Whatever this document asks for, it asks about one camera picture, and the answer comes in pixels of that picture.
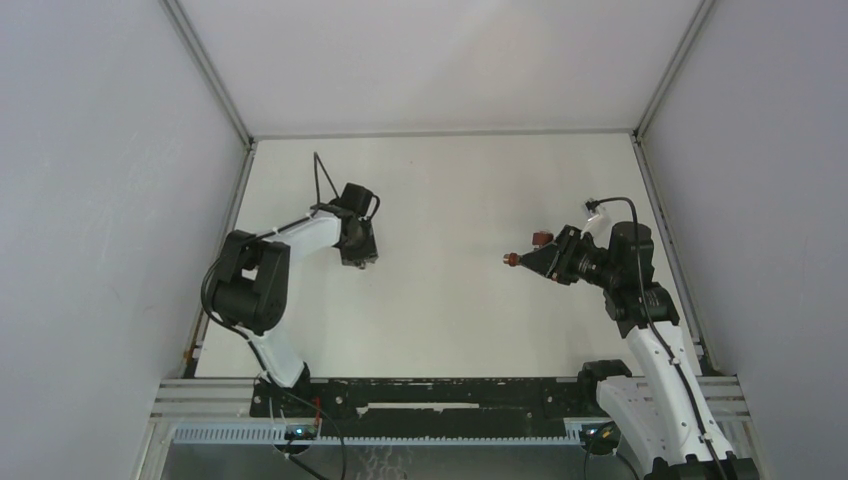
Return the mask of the red brown water faucet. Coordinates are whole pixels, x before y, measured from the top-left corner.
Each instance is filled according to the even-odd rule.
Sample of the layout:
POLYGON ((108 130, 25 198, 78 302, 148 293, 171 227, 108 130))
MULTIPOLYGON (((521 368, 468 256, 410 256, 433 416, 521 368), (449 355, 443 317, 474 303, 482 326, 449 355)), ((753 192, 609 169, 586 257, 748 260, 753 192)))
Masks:
POLYGON ((502 262, 509 267, 518 267, 524 256, 529 252, 536 251, 548 245, 554 240, 554 234, 549 230, 538 230, 532 233, 530 242, 523 245, 517 251, 510 251, 503 255, 502 262))

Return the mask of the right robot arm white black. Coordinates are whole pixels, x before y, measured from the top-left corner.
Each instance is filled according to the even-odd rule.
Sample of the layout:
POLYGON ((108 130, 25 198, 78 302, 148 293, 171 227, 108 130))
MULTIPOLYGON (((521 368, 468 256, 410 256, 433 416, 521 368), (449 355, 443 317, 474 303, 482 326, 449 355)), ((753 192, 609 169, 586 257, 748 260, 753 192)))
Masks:
POLYGON ((632 352, 650 398, 640 399, 635 379, 596 377, 579 388, 578 402, 592 416, 608 414, 643 479, 757 479, 755 461, 741 456, 711 413, 684 348, 684 331, 670 293, 653 279, 650 229, 624 221, 606 248, 566 225, 558 235, 540 231, 533 248, 503 261, 558 284, 579 281, 601 289, 605 310, 632 352))

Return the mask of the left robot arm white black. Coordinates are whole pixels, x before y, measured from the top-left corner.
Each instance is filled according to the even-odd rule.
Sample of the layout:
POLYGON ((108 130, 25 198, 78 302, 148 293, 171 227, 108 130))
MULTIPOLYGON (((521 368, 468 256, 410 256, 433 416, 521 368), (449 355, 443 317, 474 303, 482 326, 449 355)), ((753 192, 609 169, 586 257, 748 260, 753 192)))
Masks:
POLYGON ((274 404, 290 417, 311 407, 311 388, 301 383, 307 363, 282 326, 293 264, 327 249, 343 266, 364 269, 378 259, 373 218, 380 197, 348 183, 342 194, 308 214, 265 232, 233 230, 201 282, 207 317, 243 339, 267 381, 277 386, 274 404))

